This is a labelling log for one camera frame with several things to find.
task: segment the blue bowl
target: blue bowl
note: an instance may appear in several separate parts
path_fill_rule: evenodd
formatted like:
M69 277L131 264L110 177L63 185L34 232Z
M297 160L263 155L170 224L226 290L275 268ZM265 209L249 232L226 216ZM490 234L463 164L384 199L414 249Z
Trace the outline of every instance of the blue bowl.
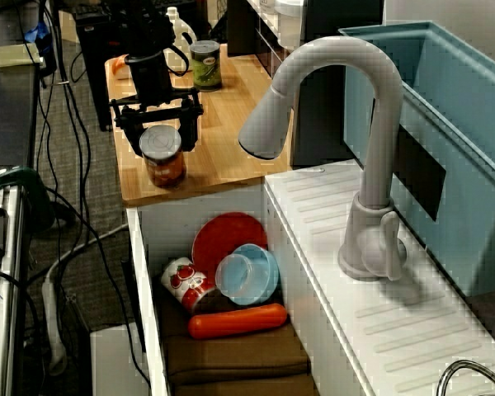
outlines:
M249 243L236 249L219 264L215 281L222 294L235 304L260 304L275 291L279 268L270 252Z

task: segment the green clamp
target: green clamp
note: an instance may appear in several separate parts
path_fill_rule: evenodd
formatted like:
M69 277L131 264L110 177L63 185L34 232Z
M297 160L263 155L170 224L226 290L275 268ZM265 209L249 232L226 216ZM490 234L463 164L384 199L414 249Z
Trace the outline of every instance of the green clamp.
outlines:
M39 173L30 167L15 167L0 175L0 190L7 186L24 187L31 207L28 229L39 233L49 229L55 221L55 212L40 179Z

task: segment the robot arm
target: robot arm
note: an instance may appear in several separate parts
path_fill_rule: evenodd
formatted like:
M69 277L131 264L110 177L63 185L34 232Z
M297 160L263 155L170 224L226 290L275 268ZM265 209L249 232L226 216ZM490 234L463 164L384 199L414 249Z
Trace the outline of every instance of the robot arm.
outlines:
M168 16L158 12L150 0L110 0L108 7L126 48L130 49L125 62L130 66L137 92L135 96L111 102L115 124L123 129L134 152L141 155L139 138L145 131L143 124L178 118L181 147L191 151L198 140L197 119L204 111L196 88L174 88L171 84L163 51L169 48L187 65L189 61L174 46L176 36ZM181 99L180 107L146 112L149 106L161 106L175 99ZM138 110L129 108L136 104Z

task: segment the white faucet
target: white faucet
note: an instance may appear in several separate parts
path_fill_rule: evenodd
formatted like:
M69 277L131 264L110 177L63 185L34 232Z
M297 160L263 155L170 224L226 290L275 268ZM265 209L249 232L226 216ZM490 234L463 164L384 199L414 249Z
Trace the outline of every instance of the white faucet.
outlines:
M290 110L300 83L330 65L363 72L375 90L375 108L360 191L354 197L339 251L340 267L355 279L402 275L406 252L390 198L394 147L402 108L402 79L381 49L354 37L324 37L294 51L277 70L266 95L240 130L238 142L252 156L277 157L284 147Z

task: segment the jar with red contents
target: jar with red contents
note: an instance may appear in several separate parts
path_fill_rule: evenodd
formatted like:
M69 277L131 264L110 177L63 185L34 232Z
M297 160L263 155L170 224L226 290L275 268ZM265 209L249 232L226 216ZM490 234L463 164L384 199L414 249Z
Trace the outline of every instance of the jar with red contents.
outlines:
M155 125L139 139L148 177L157 187L178 185L186 175L182 137L175 128Z

